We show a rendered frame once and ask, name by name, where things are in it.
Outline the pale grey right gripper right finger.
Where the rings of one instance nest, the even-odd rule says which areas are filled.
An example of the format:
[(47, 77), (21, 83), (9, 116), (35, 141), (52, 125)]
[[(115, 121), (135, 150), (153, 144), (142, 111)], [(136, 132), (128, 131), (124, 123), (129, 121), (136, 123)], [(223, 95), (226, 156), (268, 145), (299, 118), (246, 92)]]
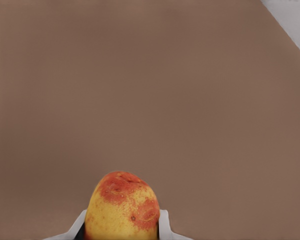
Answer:
[(171, 230), (169, 213), (167, 210), (160, 210), (158, 221), (159, 240), (190, 240), (189, 237), (174, 233)]

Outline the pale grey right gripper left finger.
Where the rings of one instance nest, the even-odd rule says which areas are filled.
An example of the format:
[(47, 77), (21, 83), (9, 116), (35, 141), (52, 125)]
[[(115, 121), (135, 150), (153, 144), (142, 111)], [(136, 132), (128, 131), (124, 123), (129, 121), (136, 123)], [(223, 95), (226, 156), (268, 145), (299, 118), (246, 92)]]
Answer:
[(85, 234), (85, 216), (87, 210), (83, 210), (74, 221), (70, 229), (62, 234), (44, 238), (43, 240), (84, 240)]

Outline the yellow and red potato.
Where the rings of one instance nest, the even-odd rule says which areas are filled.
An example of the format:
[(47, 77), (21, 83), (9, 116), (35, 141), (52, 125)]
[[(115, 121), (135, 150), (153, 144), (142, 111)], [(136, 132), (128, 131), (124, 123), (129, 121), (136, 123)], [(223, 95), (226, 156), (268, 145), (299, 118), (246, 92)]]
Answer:
[(90, 198), (84, 240), (159, 240), (160, 207), (152, 188), (126, 171), (105, 175)]

